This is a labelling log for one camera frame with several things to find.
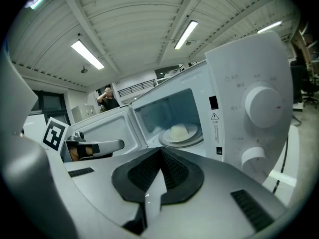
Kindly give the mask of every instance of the floor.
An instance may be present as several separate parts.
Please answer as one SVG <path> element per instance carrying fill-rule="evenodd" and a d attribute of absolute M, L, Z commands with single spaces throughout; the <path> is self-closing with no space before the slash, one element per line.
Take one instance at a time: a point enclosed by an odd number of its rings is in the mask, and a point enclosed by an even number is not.
<path fill-rule="evenodd" d="M 307 104 L 303 112 L 294 112 L 302 121 L 298 127 L 300 142 L 300 159 L 297 184 L 290 200 L 292 206 L 304 199 L 310 193 L 319 174 L 319 106 Z"/>

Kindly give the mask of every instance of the man taking photo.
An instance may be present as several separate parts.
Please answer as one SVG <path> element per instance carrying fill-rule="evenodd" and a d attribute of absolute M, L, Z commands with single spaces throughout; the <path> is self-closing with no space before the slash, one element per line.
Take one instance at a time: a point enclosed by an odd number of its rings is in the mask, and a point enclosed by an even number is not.
<path fill-rule="evenodd" d="M 113 98 L 113 92 L 110 88 L 106 88 L 104 93 L 97 98 L 97 101 L 104 106 L 106 111 L 120 107 L 119 103 Z"/>

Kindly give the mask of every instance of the shelf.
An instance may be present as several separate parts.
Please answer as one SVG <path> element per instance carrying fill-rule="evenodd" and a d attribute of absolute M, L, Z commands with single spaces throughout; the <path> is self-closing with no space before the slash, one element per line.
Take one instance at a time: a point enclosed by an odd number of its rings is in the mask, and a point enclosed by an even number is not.
<path fill-rule="evenodd" d="M 303 29 L 303 31 L 301 32 L 301 35 L 304 35 L 308 29 L 308 25 L 309 25 L 309 22 L 307 22 L 305 28 Z"/>
<path fill-rule="evenodd" d="M 309 49 L 309 48 L 315 46 L 317 43 L 318 43 L 318 40 L 317 40 L 317 41 L 314 41 L 314 42 L 313 42 L 312 44 L 310 44 L 307 48 Z"/>

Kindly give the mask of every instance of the white plate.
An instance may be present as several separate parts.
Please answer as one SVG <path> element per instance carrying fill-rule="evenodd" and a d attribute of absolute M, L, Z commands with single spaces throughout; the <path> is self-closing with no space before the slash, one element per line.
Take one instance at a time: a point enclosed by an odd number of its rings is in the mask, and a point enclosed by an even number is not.
<path fill-rule="evenodd" d="M 170 128 L 169 128 L 164 132 L 162 137 L 163 140 L 168 142 L 182 142 L 182 141 L 186 141 L 190 139 L 197 133 L 198 127 L 195 124 L 184 124 L 184 126 L 186 127 L 188 131 L 187 135 L 185 135 L 184 137 L 180 137 L 179 139 L 173 139 L 171 137 Z"/>

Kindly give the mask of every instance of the white knob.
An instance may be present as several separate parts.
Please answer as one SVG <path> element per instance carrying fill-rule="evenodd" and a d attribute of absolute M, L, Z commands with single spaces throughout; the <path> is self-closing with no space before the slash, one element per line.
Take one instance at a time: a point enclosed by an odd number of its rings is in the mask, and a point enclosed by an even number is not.
<path fill-rule="evenodd" d="M 267 167 L 265 150 L 262 147 L 247 149 L 241 156 L 242 171 L 259 182 L 263 182 L 267 175 L 263 173 Z"/>
<path fill-rule="evenodd" d="M 267 128 L 275 125 L 281 118 L 283 101 L 276 90 L 258 86 L 247 95 L 245 109 L 257 127 Z"/>

